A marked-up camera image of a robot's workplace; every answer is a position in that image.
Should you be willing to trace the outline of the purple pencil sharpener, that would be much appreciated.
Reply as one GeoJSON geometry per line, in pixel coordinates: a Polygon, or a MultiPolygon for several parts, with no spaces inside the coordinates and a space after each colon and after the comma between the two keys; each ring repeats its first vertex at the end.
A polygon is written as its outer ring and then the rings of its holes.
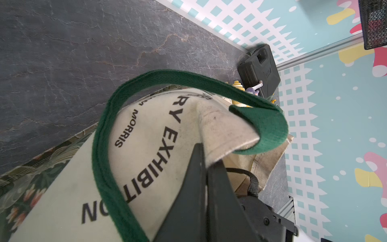
{"type": "Polygon", "coordinates": [[[249,87],[245,90],[245,92],[248,92],[250,94],[253,94],[255,96],[259,96],[260,89],[263,87],[263,81],[260,80],[259,83],[253,87],[249,87]]]}

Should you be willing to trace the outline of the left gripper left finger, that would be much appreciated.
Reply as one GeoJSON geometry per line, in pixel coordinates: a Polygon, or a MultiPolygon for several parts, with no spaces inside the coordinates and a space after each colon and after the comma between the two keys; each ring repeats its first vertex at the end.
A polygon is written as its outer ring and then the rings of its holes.
{"type": "Polygon", "coordinates": [[[203,144],[197,143],[181,189],[161,225],[155,242],[207,241],[207,170],[203,144]]]}

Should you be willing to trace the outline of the beige canvas tote bag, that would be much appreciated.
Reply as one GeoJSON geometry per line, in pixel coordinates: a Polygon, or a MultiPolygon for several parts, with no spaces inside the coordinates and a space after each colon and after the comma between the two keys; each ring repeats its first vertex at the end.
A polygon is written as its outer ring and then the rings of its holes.
{"type": "MultiPolygon", "coordinates": [[[[270,101],[229,84],[183,71],[142,74],[115,91],[73,155],[51,156],[1,198],[1,241],[154,242],[197,143],[207,172],[220,160],[238,168],[283,150],[288,125],[270,101]]],[[[237,199],[246,196],[249,177],[227,175],[237,199]]]]}

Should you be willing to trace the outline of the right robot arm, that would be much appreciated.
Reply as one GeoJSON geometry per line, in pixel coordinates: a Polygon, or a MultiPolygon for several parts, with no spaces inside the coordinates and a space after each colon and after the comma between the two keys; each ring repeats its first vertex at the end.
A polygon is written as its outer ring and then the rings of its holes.
{"type": "Polygon", "coordinates": [[[226,170],[249,177],[247,195],[238,195],[238,200],[253,228],[264,242],[295,242],[299,239],[300,233],[295,224],[275,213],[270,206],[259,199],[259,181],[253,173],[240,168],[226,170]]]}

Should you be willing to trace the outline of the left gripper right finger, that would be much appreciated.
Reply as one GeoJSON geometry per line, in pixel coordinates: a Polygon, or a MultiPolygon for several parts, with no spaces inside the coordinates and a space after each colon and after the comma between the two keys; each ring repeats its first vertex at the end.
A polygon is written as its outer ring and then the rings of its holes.
{"type": "Polygon", "coordinates": [[[223,161],[207,172],[209,242],[256,242],[257,235],[240,205],[228,178],[223,161]]]}

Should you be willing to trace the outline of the yellow white pencil sharpener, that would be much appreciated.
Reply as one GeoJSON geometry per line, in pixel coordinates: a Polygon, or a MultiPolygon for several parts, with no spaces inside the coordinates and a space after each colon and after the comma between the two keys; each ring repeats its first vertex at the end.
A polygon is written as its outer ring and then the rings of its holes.
{"type": "MultiPolygon", "coordinates": [[[[232,86],[237,88],[238,90],[241,90],[241,91],[245,92],[245,88],[243,87],[243,85],[238,80],[234,81],[232,86]]],[[[245,105],[243,103],[240,103],[240,102],[238,102],[236,100],[232,100],[232,104],[235,105],[235,106],[238,106],[238,107],[250,107],[250,106],[245,105]]]]}

